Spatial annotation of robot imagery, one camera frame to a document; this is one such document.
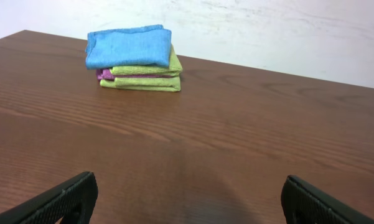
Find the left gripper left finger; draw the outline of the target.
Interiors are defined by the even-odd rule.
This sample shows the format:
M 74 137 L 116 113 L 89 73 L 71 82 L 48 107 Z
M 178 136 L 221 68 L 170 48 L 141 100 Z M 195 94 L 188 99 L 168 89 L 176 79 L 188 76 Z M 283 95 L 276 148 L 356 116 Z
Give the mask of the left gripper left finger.
M 0 224 L 89 224 L 97 198 L 94 173 L 82 172 L 0 213 Z

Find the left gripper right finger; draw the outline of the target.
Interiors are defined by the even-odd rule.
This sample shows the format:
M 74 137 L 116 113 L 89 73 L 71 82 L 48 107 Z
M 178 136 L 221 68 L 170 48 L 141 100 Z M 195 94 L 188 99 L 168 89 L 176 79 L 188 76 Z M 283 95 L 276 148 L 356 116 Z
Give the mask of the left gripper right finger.
M 296 175 L 287 176 L 281 205 L 287 224 L 374 224 L 374 219 Z

